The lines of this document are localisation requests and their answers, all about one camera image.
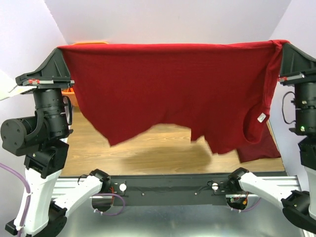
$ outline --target black cable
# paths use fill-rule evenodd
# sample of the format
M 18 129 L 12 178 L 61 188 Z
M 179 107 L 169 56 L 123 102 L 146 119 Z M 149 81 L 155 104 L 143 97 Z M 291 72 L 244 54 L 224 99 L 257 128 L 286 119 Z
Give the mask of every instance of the black cable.
M 294 94 L 293 91 L 288 91 L 287 93 L 285 93 L 285 94 L 283 95 L 283 98 L 282 98 L 282 116 L 283 116 L 283 120 L 284 120 L 284 122 L 285 122 L 286 124 L 292 124 L 292 123 L 295 122 L 295 120 L 293 120 L 292 122 L 286 121 L 285 115 L 284 115 L 284 100 L 285 100 L 286 96 L 287 96 L 288 94 L 291 94 L 291 93 L 295 96 L 295 94 Z
M 88 177 L 88 176 L 89 176 L 89 175 L 87 175 L 87 174 L 81 175 L 81 176 L 78 178 L 78 181 L 77 181 L 78 185 L 79 185 L 79 181 L 80 181 L 80 179 L 81 179 L 82 177 Z

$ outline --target red shirt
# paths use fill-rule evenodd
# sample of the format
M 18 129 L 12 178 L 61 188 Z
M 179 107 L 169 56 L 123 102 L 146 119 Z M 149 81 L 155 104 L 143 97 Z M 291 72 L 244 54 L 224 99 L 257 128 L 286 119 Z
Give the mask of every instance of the red shirt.
M 260 141 L 286 42 L 60 48 L 83 115 L 110 145 L 172 123 L 223 154 Z

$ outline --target dark red fabric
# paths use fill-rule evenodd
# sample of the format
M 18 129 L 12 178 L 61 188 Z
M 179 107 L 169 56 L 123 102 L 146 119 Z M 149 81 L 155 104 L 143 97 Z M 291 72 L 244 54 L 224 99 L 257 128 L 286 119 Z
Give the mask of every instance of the dark red fabric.
M 286 42 L 60 48 L 83 115 L 110 145 L 172 123 L 223 154 L 260 141 Z
M 240 162 L 248 162 L 261 158 L 281 157 L 267 125 L 263 127 L 262 137 L 259 143 L 237 148 L 237 153 Z

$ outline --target orange basket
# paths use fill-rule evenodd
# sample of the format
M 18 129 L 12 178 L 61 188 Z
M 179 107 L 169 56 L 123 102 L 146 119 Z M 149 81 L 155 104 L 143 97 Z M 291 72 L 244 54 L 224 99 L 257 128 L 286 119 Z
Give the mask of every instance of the orange basket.
M 63 95 L 65 95 L 65 96 L 68 96 L 69 97 L 69 99 L 70 99 L 70 101 L 71 101 L 71 104 L 73 105 L 73 106 L 79 106 L 78 105 L 78 101 L 77 101 L 77 98 L 76 98 L 76 95 L 75 95 L 75 92 L 74 92 L 74 89 L 72 89 L 72 88 L 68 88 L 68 89 L 66 89 L 66 90 L 63 90 L 62 92 L 61 92 Z

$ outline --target wooden tabletop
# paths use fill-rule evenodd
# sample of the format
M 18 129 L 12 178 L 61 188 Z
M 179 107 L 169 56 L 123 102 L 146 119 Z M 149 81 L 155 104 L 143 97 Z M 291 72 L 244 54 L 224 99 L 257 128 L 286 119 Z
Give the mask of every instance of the wooden tabletop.
M 236 151 L 213 155 L 204 138 L 191 143 L 190 130 L 175 125 L 157 125 L 110 147 L 76 108 L 72 129 L 63 176 L 88 174 L 96 168 L 111 175 L 219 173 L 241 166 L 250 171 L 284 171 L 280 158 L 240 163 Z

